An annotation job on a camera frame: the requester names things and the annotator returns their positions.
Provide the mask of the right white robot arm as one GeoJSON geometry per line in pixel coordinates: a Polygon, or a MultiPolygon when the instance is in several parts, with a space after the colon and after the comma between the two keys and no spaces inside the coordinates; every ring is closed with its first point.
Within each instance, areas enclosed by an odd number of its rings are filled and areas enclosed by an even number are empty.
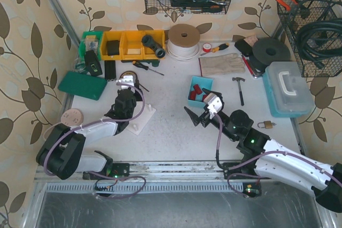
{"type": "Polygon", "coordinates": [[[208,89],[203,92],[204,112],[194,117],[194,125],[216,126],[219,136],[225,135],[236,142],[243,154],[240,164],[233,166],[220,162],[220,150],[216,149],[217,166],[227,174],[227,180],[233,176],[270,178],[308,193],[330,211],[341,212],[341,163],[331,166],[286,148],[253,128],[253,120],[243,110],[226,115],[221,93],[208,89]]]}

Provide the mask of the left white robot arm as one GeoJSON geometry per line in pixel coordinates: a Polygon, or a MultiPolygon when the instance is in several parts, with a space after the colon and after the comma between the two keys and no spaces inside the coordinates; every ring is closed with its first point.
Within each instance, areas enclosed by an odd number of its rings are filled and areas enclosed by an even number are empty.
{"type": "Polygon", "coordinates": [[[100,120],[74,127],[62,123],[56,125],[36,156],[37,164],[47,175],[62,180],[75,172],[88,172],[96,177],[119,177],[111,157],[101,151],[87,154],[84,148],[123,132],[130,121],[142,115],[144,107],[144,96],[137,87],[118,90],[114,104],[100,120]]]}

